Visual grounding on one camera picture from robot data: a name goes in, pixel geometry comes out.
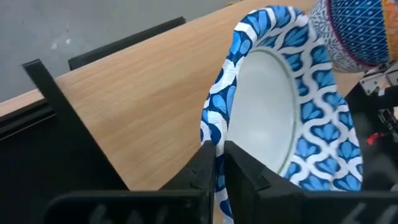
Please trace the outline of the small red clip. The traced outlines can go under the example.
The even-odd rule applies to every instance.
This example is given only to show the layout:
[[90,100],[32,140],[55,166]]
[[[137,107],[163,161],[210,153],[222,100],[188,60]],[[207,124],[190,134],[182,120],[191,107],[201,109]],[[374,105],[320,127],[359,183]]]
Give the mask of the small red clip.
[[383,138],[386,134],[384,133],[374,133],[372,135],[370,135],[367,140],[366,143],[368,145],[373,145],[378,139]]

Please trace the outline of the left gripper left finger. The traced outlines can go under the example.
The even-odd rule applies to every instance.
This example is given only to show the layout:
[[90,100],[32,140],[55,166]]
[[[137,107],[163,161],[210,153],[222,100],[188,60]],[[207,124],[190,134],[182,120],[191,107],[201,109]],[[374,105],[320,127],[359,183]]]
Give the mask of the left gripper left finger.
[[212,224],[215,145],[205,141],[159,190],[70,192],[52,200],[43,224]]

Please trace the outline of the wooden shelf with black legs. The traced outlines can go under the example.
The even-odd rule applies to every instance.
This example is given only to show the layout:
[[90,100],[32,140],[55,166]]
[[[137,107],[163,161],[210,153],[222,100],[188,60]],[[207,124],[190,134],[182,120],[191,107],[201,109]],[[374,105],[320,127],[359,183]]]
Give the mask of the wooden shelf with black legs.
[[[205,142],[200,137],[205,100],[241,19],[273,5],[293,6],[307,16],[314,4],[243,0],[62,75],[55,87],[127,187],[157,190]],[[358,77],[333,74],[345,99],[341,85]]]

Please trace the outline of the black metal table frame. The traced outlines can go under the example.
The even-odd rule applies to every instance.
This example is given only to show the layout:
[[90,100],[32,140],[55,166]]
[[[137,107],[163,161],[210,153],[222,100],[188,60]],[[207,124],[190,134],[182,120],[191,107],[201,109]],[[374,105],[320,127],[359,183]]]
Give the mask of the black metal table frame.
[[[184,23],[186,23],[184,17],[172,19],[150,29],[71,58],[68,64],[71,70],[78,69],[122,49],[183,25]],[[380,137],[392,138],[394,134],[398,135],[398,118],[393,118],[391,113],[391,108],[385,112],[380,111],[378,115],[373,111],[366,115],[362,121],[370,122],[379,127],[380,130],[377,133]],[[12,109],[5,115],[0,116],[1,144],[6,142],[7,139],[10,141],[21,140],[28,142],[28,144],[40,140],[43,140],[45,143],[56,144],[60,143],[67,133],[67,128],[59,121],[55,110],[49,105],[45,98],[34,100],[32,103],[28,103],[19,109]]]

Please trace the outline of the blue white patterned paper plate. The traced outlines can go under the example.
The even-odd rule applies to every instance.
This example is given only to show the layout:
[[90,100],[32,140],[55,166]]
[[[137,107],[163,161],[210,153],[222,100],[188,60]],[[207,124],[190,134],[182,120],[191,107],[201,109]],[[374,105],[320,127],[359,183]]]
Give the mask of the blue white patterned paper plate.
[[291,183],[311,191],[359,191],[363,157],[324,41],[303,11],[251,11],[233,31],[206,97],[200,137],[216,146],[215,198],[234,224],[224,174],[232,141]]

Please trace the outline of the grey floral patterned bowl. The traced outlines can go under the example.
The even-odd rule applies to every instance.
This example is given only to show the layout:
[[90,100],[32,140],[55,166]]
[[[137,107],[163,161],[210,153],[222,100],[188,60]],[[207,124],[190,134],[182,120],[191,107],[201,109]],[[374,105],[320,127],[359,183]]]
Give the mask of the grey floral patterned bowl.
[[325,41],[334,69],[339,72],[364,72],[377,65],[369,66],[357,61],[343,46],[333,28],[328,7],[329,0],[317,0],[310,11],[310,22],[319,36]]

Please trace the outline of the orange lattice patterned bowl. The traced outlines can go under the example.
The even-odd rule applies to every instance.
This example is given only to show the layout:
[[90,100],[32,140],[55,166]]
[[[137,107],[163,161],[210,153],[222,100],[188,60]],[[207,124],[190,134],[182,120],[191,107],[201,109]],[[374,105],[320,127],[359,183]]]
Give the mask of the orange lattice patterned bowl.
[[398,0],[382,0],[389,58],[398,60]]

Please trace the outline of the blue lattice patterned bowl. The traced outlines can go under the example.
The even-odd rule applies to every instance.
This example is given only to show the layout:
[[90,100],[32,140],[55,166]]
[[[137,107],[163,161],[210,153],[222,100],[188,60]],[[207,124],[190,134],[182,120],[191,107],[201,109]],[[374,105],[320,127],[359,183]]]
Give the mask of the blue lattice patterned bowl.
[[389,61],[382,0],[329,0],[333,28],[359,62],[373,66]]

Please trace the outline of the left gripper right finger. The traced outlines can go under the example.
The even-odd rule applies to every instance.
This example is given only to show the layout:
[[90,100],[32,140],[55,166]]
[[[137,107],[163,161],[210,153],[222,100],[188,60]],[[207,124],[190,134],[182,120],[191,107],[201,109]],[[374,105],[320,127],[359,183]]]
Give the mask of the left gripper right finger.
[[302,190],[232,141],[224,172],[234,224],[398,224],[398,192]]

